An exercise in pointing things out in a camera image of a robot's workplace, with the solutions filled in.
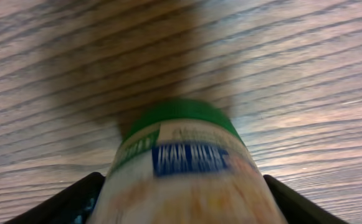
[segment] wood grain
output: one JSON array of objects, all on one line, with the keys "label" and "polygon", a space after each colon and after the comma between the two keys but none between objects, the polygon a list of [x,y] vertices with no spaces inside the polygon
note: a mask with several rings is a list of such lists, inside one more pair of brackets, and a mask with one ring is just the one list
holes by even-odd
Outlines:
[{"label": "wood grain", "polygon": [[0,0],[0,223],[105,173],[174,96],[256,163],[362,223],[362,0]]}]

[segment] wooden table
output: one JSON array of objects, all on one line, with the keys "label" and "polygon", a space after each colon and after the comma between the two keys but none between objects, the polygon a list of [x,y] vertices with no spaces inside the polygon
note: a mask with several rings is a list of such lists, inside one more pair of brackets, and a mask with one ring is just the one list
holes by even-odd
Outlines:
[{"label": "wooden table", "polygon": [[225,111],[256,163],[362,223],[362,1],[0,0],[0,223],[157,101]]}]

